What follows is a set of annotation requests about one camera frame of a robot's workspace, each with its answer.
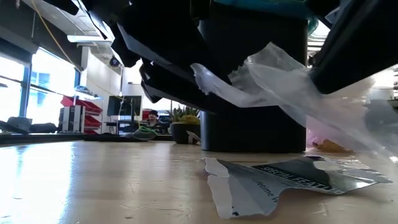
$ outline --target plastic bag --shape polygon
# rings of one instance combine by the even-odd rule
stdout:
[[[230,75],[235,77],[240,73],[252,82],[240,90],[224,83],[229,95],[224,94],[222,84],[214,82],[216,76],[204,66],[196,63],[192,68],[198,86],[205,93],[215,93],[238,107],[260,106],[252,100],[255,97],[270,103],[264,106],[280,106],[302,126],[347,149],[383,152],[388,156],[397,151],[398,131],[394,123],[398,124],[398,115],[394,109],[387,101],[378,103],[373,111],[364,106],[362,97],[374,83],[371,78],[322,95],[308,76],[310,70],[272,43],[249,56],[243,66]]]

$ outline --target cable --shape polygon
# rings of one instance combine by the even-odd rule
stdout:
[[[46,23],[45,20],[43,19],[43,17],[42,17],[42,15],[41,15],[40,11],[37,9],[35,0],[30,0],[30,1],[31,1],[31,3],[32,3],[32,5],[33,5],[33,7],[34,7],[34,9],[35,9],[35,11],[36,11],[36,13],[37,13],[37,15],[39,15],[39,18],[40,18],[40,20],[42,21],[42,23],[43,23],[45,29],[47,29],[47,32],[50,34],[51,38],[52,38],[52,39],[54,40],[54,42],[57,44],[58,48],[62,51],[62,53],[63,53],[64,56],[69,60],[69,62],[70,62],[73,66],[75,66],[75,68],[80,72],[80,74],[84,75],[84,74],[81,72],[81,70],[75,65],[75,63],[72,62],[72,60],[69,58],[69,56],[67,55],[67,53],[63,50],[63,48],[61,47],[61,45],[58,43],[57,39],[56,39],[56,38],[54,37],[54,35],[52,34],[50,28],[48,27],[47,23]],[[95,86],[97,86],[99,89],[105,91],[105,92],[108,93],[110,96],[115,96],[116,98],[121,99],[122,102],[124,101],[124,97],[121,98],[120,96],[116,96],[116,95],[110,93],[108,90],[105,90],[104,88],[102,88],[102,87],[100,87],[99,85],[97,85],[95,82],[91,81],[91,80],[88,78],[87,75],[84,75],[84,76],[86,77],[86,79],[87,79],[89,82],[91,82],[92,84],[94,84]]]

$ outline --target black monitor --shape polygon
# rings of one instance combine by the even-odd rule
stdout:
[[[141,110],[141,96],[110,96],[108,103],[108,116],[139,116]]]

